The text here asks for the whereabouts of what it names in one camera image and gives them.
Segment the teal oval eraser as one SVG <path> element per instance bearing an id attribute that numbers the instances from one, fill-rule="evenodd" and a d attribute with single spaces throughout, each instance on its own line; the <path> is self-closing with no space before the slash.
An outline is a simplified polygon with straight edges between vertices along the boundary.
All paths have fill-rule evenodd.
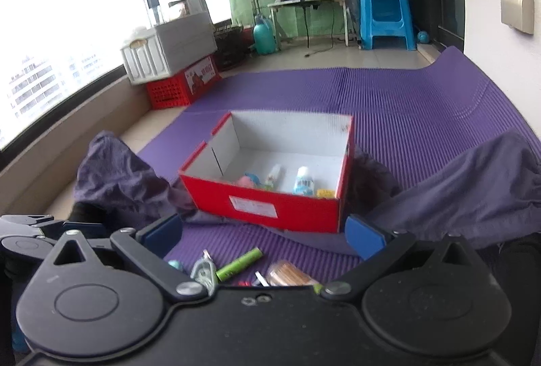
<path id="1" fill-rule="evenodd" d="M 174 269 L 176 269 L 176 270 L 178 270 L 178 271 L 180 271 L 182 273 L 185 272 L 185 270 L 183 268 L 183 265 L 177 260 L 170 260 L 170 261 L 168 261 L 168 264 L 170 264 L 171 267 L 174 267 Z"/>

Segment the grey correction tape dispenser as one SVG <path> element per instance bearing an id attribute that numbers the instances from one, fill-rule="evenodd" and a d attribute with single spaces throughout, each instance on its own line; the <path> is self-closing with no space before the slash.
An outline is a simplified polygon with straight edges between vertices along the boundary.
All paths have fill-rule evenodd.
<path id="1" fill-rule="evenodd" d="M 209 296 L 215 293 L 218 285 L 215 262 L 208 250 L 203 250 L 202 257 L 195 262 L 191 278 L 203 285 Z"/>

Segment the green marker pen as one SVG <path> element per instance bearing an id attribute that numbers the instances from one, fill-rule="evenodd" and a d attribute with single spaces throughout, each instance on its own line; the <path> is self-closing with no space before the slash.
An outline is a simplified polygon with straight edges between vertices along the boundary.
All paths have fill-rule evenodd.
<path id="1" fill-rule="evenodd" d="M 259 261 L 263 257 L 263 252 L 258 247 L 251 249 L 245 254 L 239 256 L 236 260 L 221 267 L 216 272 L 216 277 L 220 283 L 223 283 L 237 274 L 243 272 L 248 267 Z"/>

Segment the yellow small box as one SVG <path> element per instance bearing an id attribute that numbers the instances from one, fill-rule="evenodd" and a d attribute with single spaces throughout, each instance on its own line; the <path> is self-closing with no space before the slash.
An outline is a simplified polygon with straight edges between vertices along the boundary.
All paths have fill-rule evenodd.
<path id="1" fill-rule="evenodd" d="M 316 196 L 318 198 L 334 198 L 336 196 L 336 192 L 331 189 L 318 189 Z"/>

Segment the white spray bottle blue label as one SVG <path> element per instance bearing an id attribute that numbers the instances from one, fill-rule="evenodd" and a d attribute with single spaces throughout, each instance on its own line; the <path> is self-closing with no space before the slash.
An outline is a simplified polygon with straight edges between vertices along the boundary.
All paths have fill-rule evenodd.
<path id="1" fill-rule="evenodd" d="M 307 166 L 301 166 L 298 169 L 292 192 L 295 195 L 307 197 L 314 195 L 314 181 Z"/>

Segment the red cardboard box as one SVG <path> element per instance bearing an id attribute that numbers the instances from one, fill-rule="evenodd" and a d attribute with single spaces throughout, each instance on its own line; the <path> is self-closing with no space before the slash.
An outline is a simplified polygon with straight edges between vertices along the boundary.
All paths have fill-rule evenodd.
<path id="1" fill-rule="evenodd" d="M 295 232 L 337 233 L 353 158 L 354 119 L 350 115 L 235 110 L 219 120 L 208 141 L 201 142 L 179 170 L 200 210 L 233 220 Z M 273 190 L 265 179 L 275 164 L 282 167 Z M 307 166 L 314 195 L 295 195 L 297 171 Z M 261 185 L 236 184 L 244 173 Z M 318 198 L 331 189 L 334 198 Z"/>

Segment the purple-grey cloth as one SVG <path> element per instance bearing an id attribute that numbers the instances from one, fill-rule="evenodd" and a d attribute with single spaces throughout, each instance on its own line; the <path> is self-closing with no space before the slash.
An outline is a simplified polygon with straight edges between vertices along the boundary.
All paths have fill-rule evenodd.
<path id="1" fill-rule="evenodd" d="M 345 211 L 386 231 L 405 229 L 426 241 L 457 233 L 483 249 L 540 230 L 540 160 L 517 132 L 486 141 L 421 183 L 401 189 L 369 154 L 357 153 Z M 77 171 L 72 222 L 108 232 L 142 229 L 172 214 L 186 223 L 228 224 L 202 212 L 181 182 L 155 174 L 111 132 L 100 132 Z"/>

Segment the pink blue toy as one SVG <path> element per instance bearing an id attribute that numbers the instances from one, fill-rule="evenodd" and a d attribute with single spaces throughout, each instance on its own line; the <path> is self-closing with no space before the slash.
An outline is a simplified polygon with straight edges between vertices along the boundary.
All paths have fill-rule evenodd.
<path id="1" fill-rule="evenodd" d="M 247 188 L 258 188 L 261 185 L 259 178 L 251 173 L 244 173 L 236 182 L 237 185 Z"/>

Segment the small white tube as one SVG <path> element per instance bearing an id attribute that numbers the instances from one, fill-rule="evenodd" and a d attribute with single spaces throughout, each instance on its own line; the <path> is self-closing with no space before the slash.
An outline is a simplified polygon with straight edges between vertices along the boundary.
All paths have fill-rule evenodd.
<path id="1" fill-rule="evenodd" d="M 275 188 L 275 185 L 277 184 L 280 174 L 282 171 L 282 167 L 279 164 L 275 164 L 269 174 L 267 175 L 265 179 L 265 188 L 269 190 L 273 190 Z"/>

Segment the purple foam mat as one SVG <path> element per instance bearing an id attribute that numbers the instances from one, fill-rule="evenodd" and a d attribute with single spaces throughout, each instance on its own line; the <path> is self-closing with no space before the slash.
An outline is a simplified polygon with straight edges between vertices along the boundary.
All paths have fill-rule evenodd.
<path id="1" fill-rule="evenodd" d="M 241 74 L 219 81 L 141 152 L 159 176 L 175 179 L 181 165 L 231 110 L 341 113 L 354 119 L 354 143 L 388 168 L 403 189 L 438 174 L 460 154 L 505 132 L 540 142 L 511 101 L 467 57 L 447 49 L 417 70 L 326 68 Z M 298 237 L 238 221 L 187 223 L 167 250 L 191 267 L 203 251 L 227 264 L 259 247 L 260 269 L 287 260 L 320 281 L 358 264 L 339 236 Z"/>

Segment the red plastic crate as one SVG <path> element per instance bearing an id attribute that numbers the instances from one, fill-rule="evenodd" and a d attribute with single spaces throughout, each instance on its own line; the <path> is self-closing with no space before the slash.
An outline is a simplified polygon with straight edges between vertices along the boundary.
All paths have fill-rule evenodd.
<path id="1" fill-rule="evenodd" d="M 176 75 L 146 85 L 152 110 L 190 106 L 221 77 L 212 55 L 179 71 Z"/>

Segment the white plastic crate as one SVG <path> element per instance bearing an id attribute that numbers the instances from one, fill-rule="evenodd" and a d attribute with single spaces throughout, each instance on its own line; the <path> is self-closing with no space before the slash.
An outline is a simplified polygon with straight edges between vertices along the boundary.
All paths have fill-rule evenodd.
<path id="1" fill-rule="evenodd" d="M 141 85 L 171 77 L 216 51 L 207 13 L 138 31 L 121 49 L 128 80 Z"/>

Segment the black plastic basket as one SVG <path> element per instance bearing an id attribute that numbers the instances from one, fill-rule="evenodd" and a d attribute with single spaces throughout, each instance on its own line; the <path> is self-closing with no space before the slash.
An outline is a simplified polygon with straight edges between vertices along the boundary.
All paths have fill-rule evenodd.
<path id="1" fill-rule="evenodd" d="M 243 28 L 240 26 L 215 30 L 217 49 L 214 58 L 220 72 L 227 71 L 246 60 L 248 49 L 242 32 Z"/>

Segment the blue ball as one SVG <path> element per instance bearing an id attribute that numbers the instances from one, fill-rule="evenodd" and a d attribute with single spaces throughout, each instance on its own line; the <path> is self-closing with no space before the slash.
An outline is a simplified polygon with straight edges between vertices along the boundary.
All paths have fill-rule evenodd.
<path id="1" fill-rule="evenodd" d="M 419 31 L 417 41 L 419 44 L 428 44 L 430 42 L 429 34 L 426 31 Z"/>

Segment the blue plastic stool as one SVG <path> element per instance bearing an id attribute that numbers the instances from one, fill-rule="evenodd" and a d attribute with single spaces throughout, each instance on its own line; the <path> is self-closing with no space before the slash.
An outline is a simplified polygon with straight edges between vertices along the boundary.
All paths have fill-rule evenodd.
<path id="1" fill-rule="evenodd" d="M 416 49 L 409 0 L 359 0 L 359 25 L 363 49 L 371 50 L 376 37 L 399 37 Z"/>

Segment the teal detergent bottle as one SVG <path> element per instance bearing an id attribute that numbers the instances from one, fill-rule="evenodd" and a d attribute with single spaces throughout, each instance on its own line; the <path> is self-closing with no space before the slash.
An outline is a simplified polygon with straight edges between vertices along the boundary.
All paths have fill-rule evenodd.
<path id="1" fill-rule="evenodd" d="M 258 14 L 255 18 L 256 25 L 253 28 L 253 38 L 256 51 L 260 55 L 272 54 L 276 51 L 276 42 L 270 21 Z"/>

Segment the cardboard box on crate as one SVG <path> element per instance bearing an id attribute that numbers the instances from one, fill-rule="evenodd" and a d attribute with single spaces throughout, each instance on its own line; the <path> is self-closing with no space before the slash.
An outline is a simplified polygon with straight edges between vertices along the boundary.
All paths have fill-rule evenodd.
<path id="1" fill-rule="evenodd" d="M 204 14 L 210 20 L 210 12 L 206 0 L 174 0 L 168 3 L 168 20 L 186 16 Z"/>

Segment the white folding table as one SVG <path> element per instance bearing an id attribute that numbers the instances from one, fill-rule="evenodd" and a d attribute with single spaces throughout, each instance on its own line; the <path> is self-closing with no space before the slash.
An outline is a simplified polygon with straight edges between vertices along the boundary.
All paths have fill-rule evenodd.
<path id="1" fill-rule="evenodd" d="M 269 9 L 270 22 L 273 26 L 274 39 L 276 43 L 277 50 L 282 50 L 282 41 L 290 40 L 290 37 L 285 33 L 285 30 L 282 29 L 282 26 L 279 23 L 278 14 L 282 9 L 295 8 L 301 9 L 303 12 L 306 12 L 307 9 L 319 8 L 323 5 L 330 4 L 338 6 L 342 12 L 343 26 L 344 26 L 344 44 L 345 47 L 350 47 L 350 9 L 347 3 L 347 0 L 276 0 L 267 5 Z"/>

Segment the beige wall switch box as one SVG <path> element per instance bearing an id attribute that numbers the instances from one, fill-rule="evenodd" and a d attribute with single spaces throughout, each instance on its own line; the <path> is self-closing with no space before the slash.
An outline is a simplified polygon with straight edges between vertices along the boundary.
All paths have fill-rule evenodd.
<path id="1" fill-rule="evenodd" d="M 533 35 L 535 0 L 501 0 L 501 22 L 516 31 Z"/>

